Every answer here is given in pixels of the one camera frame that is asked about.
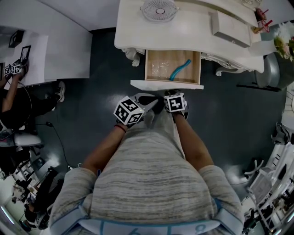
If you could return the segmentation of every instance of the wooden drawer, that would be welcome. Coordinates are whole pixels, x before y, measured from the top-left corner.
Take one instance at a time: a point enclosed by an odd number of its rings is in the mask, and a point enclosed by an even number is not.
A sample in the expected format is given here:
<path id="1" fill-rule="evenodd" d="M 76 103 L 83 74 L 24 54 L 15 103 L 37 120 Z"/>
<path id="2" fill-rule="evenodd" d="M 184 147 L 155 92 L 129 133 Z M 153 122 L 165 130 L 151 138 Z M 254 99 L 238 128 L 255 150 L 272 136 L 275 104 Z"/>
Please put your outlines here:
<path id="1" fill-rule="evenodd" d="M 169 81 L 176 68 L 183 68 L 173 81 Z M 131 80 L 141 90 L 203 89 L 200 85 L 201 53 L 189 50 L 146 50 L 145 80 Z"/>

